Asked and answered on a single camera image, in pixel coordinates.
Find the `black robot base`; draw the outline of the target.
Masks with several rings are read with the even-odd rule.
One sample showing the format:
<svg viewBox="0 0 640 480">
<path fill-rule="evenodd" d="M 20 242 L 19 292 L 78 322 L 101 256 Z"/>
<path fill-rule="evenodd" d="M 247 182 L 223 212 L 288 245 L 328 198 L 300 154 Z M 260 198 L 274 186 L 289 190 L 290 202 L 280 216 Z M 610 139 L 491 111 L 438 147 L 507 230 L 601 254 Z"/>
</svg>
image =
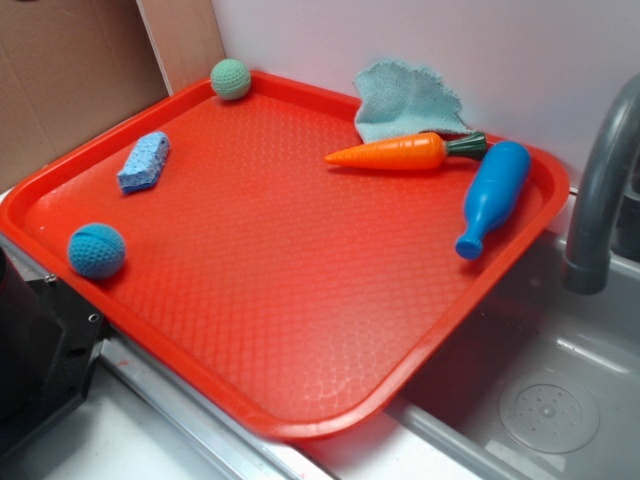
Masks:
<svg viewBox="0 0 640 480">
<path fill-rule="evenodd" d="M 66 282 L 26 280 L 1 252 L 2 459 L 85 401 L 105 327 Z"/>
</svg>

